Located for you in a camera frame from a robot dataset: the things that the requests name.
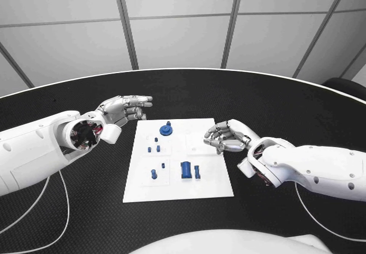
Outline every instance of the table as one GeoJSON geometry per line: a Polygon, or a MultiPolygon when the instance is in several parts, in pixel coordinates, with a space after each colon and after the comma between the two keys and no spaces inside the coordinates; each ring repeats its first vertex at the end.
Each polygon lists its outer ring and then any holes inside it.
{"type": "MultiPolygon", "coordinates": [[[[66,110],[84,113],[115,95],[149,95],[148,119],[236,119],[260,137],[366,152],[364,104],[309,83],[273,75],[220,69],[157,69],[64,81],[0,99],[0,131],[66,110]]],[[[61,170],[70,221],[57,243],[37,253],[128,253],[172,235],[207,229],[244,229],[283,237],[312,234],[334,253],[364,253],[366,243],[337,238],[311,220],[293,183],[266,187],[236,168],[246,152],[224,154],[234,197],[122,203],[136,122],[122,128],[115,145],[100,142],[92,154],[61,170]]],[[[44,181],[0,197],[0,229],[23,214],[44,181]]],[[[338,234],[366,239],[366,203],[308,192],[303,203],[338,234]]],[[[0,235],[0,253],[47,245],[66,221],[59,174],[30,214],[0,235]]]]}

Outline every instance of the white board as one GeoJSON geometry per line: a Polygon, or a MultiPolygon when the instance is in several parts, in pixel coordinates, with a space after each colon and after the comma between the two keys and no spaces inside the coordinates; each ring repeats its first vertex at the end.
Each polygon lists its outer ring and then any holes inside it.
{"type": "Polygon", "coordinates": [[[123,203],[233,196],[223,155],[203,144],[203,135],[213,125],[213,118],[138,121],[123,203]],[[161,136],[159,127],[167,121],[172,133],[161,136]],[[181,179],[180,163],[184,161],[190,162],[188,179],[181,179]],[[194,178],[194,165],[198,165],[200,179],[194,178]],[[157,179],[151,178],[152,169],[157,179]]]}

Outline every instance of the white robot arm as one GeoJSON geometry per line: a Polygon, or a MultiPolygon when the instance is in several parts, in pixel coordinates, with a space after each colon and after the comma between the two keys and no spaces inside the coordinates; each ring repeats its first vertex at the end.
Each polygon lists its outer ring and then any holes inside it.
{"type": "Polygon", "coordinates": [[[266,185],[278,187],[293,181],[315,193],[366,201],[366,153],[337,147],[293,147],[282,139],[259,138],[236,120],[217,123],[203,142],[216,147],[217,154],[246,148],[247,157],[237,168],[247,178],[256,174],[266,185]]]}
{"type": "Polygon", "coordinates": [[[99,140],[113,144],[120,126],[142,119],[149,96],[116,96],[95,111],[64,111],[0,132],[0,196],[40,182],[84,156],[99,140]]]}

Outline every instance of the cable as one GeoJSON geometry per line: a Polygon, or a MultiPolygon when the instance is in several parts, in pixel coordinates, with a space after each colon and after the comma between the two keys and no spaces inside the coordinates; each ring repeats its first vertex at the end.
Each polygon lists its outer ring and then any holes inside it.
{"type": "Polygon", "coordinates": [[[11,252],[11,253],[2,253],[2,254],[23,254],[23,253],[28,253],[28,252],[33,252],[33,251],[37,251],[37,250],[43,250],[43,249],[46,249],[50,245],[53,245],[53,244],[57,242],[57,240],[60,239],[60,237],[63,236],[63,233],[64,233],[66,228],[67,228],[67,225],[69,225],[70,203],[69,203],[69,195],[67,195],[66,184],[64,184],[64,180],[63,180],[60,171],[59,171],[59,176],[60,176],[60,180],[61,180],[61,183],[63,183],[64,194],[66,194],[66,201],[67,201],[67,219],[66,219],[66,225],[64,225],[63,231],[61,231],[61,233],[60,233],[57,239],[56,239],[50,244],[47,244],[46,246],[38,247],[38,248],[35,248],[35,249],[33,249],[33,250],[24,250],[24,251],[11,252]]]}
{"type": "Polygon", "coordinates": [[[305,211],[306,211],[309,217],[311,217],[312,220],[316,222],[316,224],[318,224],[329,233],[332,233],[337,237],[340,237],[340,238],[342,238],[342,239],[345,239],[345,240],[350,240],[350,241],[352,241],[352,242],[366,242],[366,239],[354,239],[354,238],[344,237],[342,235],[334,233],[329,229],[327,229],[327,228],[321,225],[321,223],[316,221],[316,219],[314,218],[314,216],[311,215],[311,213],[309,213],[308,210],[306,210],[305,204],[303,204],[303,202],[302,202],[302,199],[301,199],[301,197],[299,197],[299,193],[298,193],[298,190],[296,190],[296,183],[295,183],[295,192],[296,192],[296,196],[298,196],[299,202],[301,202],[301,204],[302,204],[302,207],[303,207],[303,209],[305,209],[305,211]]]}
{"type": "Polygon", "coordinates": [[[40,197],[41,197],[41,195],[43,195],[43,192],[44,192],[44,190],[46,190],[47,182],[48,182],[48,177],[47,177],[47,181],[46,181],[46,183],[44,183],[44,186],[43,186],[40,195],[37,196],[37,199],[35,199],[33,205],[28,207],[27,211],[25,211],[24,214],[18,217],[18,219],[0,231],[0,234],[2,234],[2,233],[18,223],[18,221],[24,218],[24,216],[27,215],[27,213],[28,213],[30,210],[33,209],[35,203],[37,203],[38,200],[40,200],[40,197]]]}

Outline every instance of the small blue piece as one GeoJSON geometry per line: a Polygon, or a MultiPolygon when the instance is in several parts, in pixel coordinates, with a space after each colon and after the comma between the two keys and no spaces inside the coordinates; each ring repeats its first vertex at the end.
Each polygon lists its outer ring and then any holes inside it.
{"type": "Polygon", "coordinates": [[[181,162],[180,166],[181,166],[181,178],[191,178],[190,162],[188,161],[181,162]]]}
{"type": "Polygon", "coordinates": [[[159,127],[159,134],[162,136],[168,136],[171,133],[172,133],[172,128],[171,128],[169,121],[167,121],[165,125],[159,127]]]}
{"type": "Polygon", "coordinates": [[[151,178],[155,180],[157,177],[158,177],[158,175],[155,174],[155,170],[152,169],[152,170],[151,170],[151,178]]]}
{"type": "Polygon", "coordinates": [[[195,179],[200,179],[200,166],[194,166],[194,176],[195,179]]]}

